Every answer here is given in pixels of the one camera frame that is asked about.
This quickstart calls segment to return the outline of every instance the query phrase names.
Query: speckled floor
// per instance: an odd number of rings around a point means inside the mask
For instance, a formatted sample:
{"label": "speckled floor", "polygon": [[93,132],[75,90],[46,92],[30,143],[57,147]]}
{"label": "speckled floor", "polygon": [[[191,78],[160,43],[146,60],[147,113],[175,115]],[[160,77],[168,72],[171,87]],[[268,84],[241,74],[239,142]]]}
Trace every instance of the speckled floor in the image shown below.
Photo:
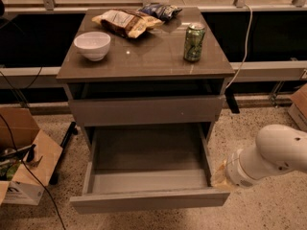
{"label": "speckled floor", "polygon": [[[209,148],[217,168],[228,154],[253,143],[259,128],[269,124],[296,127],[288,107],[228,108],[215,125]],[[73,118],[69,114],[35,115],[39,126],[60,143]],[[49,190],[67,229],[307,229],[307,174],[291,172],[266,178],[260,185],[232,193],[223,207],[79,215],[70,196],[82,193],[89,150],[83,136],[73,136],[61,166],[61,178]],[[0,229],[61,229],[55,208],[44,193],[38,206],[2,205]]]}

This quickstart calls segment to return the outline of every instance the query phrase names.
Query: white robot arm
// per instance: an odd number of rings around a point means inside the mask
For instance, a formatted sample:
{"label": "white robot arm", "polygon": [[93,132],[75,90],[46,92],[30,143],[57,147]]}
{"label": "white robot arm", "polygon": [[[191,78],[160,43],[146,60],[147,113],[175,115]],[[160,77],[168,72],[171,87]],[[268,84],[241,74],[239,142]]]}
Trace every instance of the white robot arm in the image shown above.
{"label": "white robot arm", "polygon": [[307,173],[307,133],[288,126],[263,127],[255,144],[228,156],[211,177],[213,187],[249,188],[262,178],[292,171]]}

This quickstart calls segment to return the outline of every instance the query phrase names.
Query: open cardboard box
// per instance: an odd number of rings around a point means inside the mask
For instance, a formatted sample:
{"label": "open cardboard box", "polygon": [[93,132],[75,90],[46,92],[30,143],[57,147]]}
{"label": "open cardboard box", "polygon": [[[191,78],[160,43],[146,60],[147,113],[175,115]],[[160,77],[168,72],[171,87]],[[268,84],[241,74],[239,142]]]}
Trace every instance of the open cardboard box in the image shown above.
{"label": "open cardboard box", "polygon": [[290,99],[293,101],[288,110],[290,116],[302,131],[307,132],[307,83],[291,95]]}
{"label": "open cardboard box", "polygon": [[[37,168],[29,167],[29,169],[44,186],[47,186],[62,148],[38,127],[28,109],[0,108],[0,114],[7,121],[18,149],[35,144],[34,161],[41,156],[42,159]],[[0,151],[6,148],[13,148],[12,138],[8,127],[0,117]],[[43,187],[21,164],[11,181],[0,181],[0,205],[1,203],[38,205],[43,192]]]}

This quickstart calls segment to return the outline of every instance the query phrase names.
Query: soda can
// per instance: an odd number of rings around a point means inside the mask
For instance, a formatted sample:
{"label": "soda can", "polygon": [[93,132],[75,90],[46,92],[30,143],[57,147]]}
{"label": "soda can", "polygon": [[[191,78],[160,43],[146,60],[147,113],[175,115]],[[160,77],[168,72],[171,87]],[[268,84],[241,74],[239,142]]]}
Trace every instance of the soda can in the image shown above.
{"label": "soda can", "polygon": [[188,26],[185,34],[183,56],[186,60],[200,60],[204,33],[204,26],[201,23],[193,23]]}

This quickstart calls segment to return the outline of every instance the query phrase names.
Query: white bowl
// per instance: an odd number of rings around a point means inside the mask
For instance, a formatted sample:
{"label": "white bowl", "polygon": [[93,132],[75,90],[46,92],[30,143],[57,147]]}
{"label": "white bowl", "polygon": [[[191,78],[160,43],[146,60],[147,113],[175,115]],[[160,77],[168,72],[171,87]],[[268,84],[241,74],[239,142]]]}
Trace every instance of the white bowl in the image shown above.
{"label": "white bowl", "polygon": [[74,44],[78,53],[92,61],[101,60],[109,50],[111,37],[102,32],[91,32],[77,36]]}

